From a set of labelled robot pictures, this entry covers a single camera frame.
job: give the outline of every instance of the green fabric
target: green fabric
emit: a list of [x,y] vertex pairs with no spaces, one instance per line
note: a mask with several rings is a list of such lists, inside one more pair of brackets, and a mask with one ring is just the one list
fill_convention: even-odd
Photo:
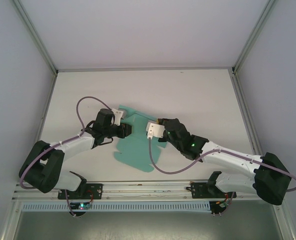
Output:
[[[131,125],[132,133],[124,139],[119,139],[117,143],[119,152],[114,152],[114,158],[143,172],[149,173],[153,171],[154,167],[149,157],[146,126],[149,121],[157,121],[157,118],[123,105],[120,105],[119,109],[127,111],[126,118],[121,122]],[[166,144],[166,142],[158,142],[156,137],[152,139],[151,149],[156,163],[161,154],[160,147],[165,148]]]

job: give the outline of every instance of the white wall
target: white wall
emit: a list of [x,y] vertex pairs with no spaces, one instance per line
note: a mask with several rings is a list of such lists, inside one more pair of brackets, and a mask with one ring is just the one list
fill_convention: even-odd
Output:
[[22,0],[57,69],[232,67],[267,0]]
[[9,0],[0,0],[0,233],[34,144],[52,73]]
[[[296,175],[296,1],[277,3],[239,77],[263,150]],[[286,199],[296,225],[296,192]]]

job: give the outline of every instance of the teal cloth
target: teal cloth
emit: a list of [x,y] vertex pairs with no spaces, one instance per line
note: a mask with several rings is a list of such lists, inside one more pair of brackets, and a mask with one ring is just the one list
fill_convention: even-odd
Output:
[[[149,157],[149,142],[147,139],[146,126],[149,121],[157,121],[157,118],[145,113],[136,111],[133,108],[120,105],[119,109],[127,111],[125,119],[122,123],[132,126],[132,133],[124,139],[119,139],[117,149],[114,152],[114,158],[124,164],[149,173],[154,170]],[[158,138],[152,139],[152,155],[157,163],[161,154],[161,149],[165,148],[166,142],[158,142]]]

